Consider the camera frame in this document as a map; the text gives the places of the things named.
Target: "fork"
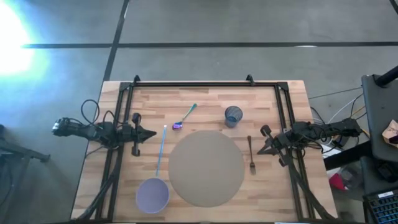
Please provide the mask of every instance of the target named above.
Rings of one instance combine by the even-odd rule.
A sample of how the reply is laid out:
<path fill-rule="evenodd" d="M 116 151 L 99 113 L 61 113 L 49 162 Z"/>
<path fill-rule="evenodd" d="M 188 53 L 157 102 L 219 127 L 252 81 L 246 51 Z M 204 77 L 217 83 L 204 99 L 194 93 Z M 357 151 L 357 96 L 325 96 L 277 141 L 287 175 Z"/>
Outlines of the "fork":
<path fill-rule="evenodd" d="M 255 175 L 255 174 L 256 174 L 256 165 L 254 165 L 254 162 L 253 162 L 253 155 L 252 155 L 252 152 L 251 152 L 251 136 L 248 136 L 248 142 L 249 142 L 250 158 L 251 158 L 251 162 L 250 162 L 250 173 L 251 173 L 252 175 Z"/>

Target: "round placemat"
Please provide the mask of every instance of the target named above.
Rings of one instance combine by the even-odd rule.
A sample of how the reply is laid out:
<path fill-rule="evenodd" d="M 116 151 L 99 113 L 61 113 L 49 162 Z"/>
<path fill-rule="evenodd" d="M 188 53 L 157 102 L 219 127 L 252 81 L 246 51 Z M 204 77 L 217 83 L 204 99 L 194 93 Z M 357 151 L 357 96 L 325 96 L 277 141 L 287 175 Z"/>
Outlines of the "round placemat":
<path fill-rule="evenodd" d="M 239 147 L 217 131 L 196 131 L 183 138 L 169 158 L 171 184 L 181 198 L 199 207 L 229 201 L 244 177 Z"/>

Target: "gray floor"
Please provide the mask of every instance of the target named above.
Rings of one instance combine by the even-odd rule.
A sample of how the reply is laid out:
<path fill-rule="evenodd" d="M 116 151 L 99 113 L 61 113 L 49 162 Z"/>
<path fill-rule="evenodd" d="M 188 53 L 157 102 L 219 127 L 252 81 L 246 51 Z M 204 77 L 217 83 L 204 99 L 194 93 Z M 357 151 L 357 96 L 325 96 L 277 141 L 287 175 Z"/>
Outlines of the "gray floor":
<path fill-rule="evenodd" d="M 110 43 L 123 4 L 6 2 L 29 36 L 26 43 L 33 44 Z M 397 22 L 388 0 L 138 0 L 129 5 L 121 42 L 396 41 Z M 9 223 L 68 220 L 87 141 L 57 138 L 51 128 L 62 116 L 82 119 L 81 103 L 98 99 L 109 51 L 30 50 L 27 70 L 0 72 L 0 123 L 9 139 L 52 156 L 48 164 L 32 161 Z M 251 74 L 258 80 L 305 80 L 312 97 L 359 87 L 362 75 L 384 73 L 397 65 L 396 58 L 398 47 L 119 49 L 111 80 L 134 75 L 143 80 L 242 80 Z M 329 120 L 360 93 L 310 103 Z M 360 99 L 356 108 L 362 105 Z M 93 108 L 87 114 L 92 117 Z M 348 115 L 349 108 L 335 121 Z M 359 123 L 367 128 L 366 118 Z"/>

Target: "wooden table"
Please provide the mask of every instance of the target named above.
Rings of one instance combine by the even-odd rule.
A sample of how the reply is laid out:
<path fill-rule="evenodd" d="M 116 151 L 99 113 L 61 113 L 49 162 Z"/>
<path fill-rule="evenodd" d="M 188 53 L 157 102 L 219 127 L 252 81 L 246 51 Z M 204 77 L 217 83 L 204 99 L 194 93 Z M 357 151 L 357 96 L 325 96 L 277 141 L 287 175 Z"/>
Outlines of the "wooden table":
<path fill-rule="evenodd" d="M 311 121 L 312 114 L 303 81 L 288 81 L 290 96 L 297 121 Z M 99 106 L 100 118 L 106 110 L 114 111 L 120 82 L 104 82 Z M 184 121 L 183 129 L 172 131 L 172 124 L 181 120 L 192 104 L 198 107 Z M 235 105 L 243 110 L 243 119 L 229 129 L 224 125 L 224 111 Z M 264 222 L 297 221 L 289 171 L 281 167 L 277 156 L 253 155 L 256 175 L 249 171 L 247 135 L 252 136 L 256 153 L 265 137 L 260 127 L 268 124 L 272 134 L 280 132 L 275 92 L 269 87 L 144 87 L 134 88 L 131 114 L 142 115 L 142 127 L 157 131 L 157 135 L 140 144 L 141 156 L 131 155 L 132 143 L 124 148 L 123 163 L 115 207 L 115 222 Z M 162 212 L 148 215 L 135 204 L 139 184 L 155 176 L 162 139 L 163 125 L 167 124 L 167 137 L 159 177 L 170 188 L 170 202 Z M 176 143 L 197 130 L 217 130 L 229 136 L 240 148 L 245 162 L 244 181 L 237 194 L 227 203 L 213 208 L 190 205 L 172 188 L 168 174 L 169 155 Z M 88 152 L 99 146 L 91 142 Z M 304 157 L 310 188 L 320 203 L 337 217 L 321 152 L 308 148 Z M 79 216 L 100 189 L 106 150 L 97 151 L 85 160 L 81 173 L 72 218 Z"/>

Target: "blue plastic cup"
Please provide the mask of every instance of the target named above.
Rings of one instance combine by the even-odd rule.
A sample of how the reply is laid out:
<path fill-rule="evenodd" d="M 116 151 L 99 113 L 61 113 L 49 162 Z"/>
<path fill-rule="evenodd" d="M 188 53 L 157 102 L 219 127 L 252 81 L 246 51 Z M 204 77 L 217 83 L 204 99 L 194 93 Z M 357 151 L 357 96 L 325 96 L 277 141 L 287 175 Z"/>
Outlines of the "blue plastic cup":
<path fill-rule="evenodd" d="M 242 120 L 243 112 L 237 106 L 230 106 L 225 110 L 225 125 L 234 128 Z"/>
<path fill-rule="evenodd" d="M 167 184 L 159 178 L 143 181 L 136 192 L 138 209 L 148 214 L 162 211 L 170 200 Z"/>

